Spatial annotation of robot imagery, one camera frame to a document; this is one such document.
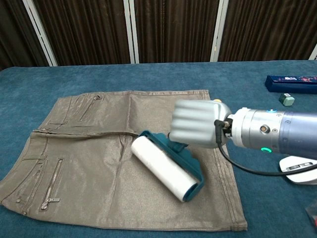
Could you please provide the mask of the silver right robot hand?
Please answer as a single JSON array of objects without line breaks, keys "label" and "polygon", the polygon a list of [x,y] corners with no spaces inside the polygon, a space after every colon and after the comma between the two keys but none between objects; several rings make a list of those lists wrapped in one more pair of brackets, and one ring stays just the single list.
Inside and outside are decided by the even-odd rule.
[{"label": "silver right robot hand", "polygon": [[217,148],[215,120],[224,121],[229,107],[214,100],[178,100],[175,102],[169,139],[204,148]]}]

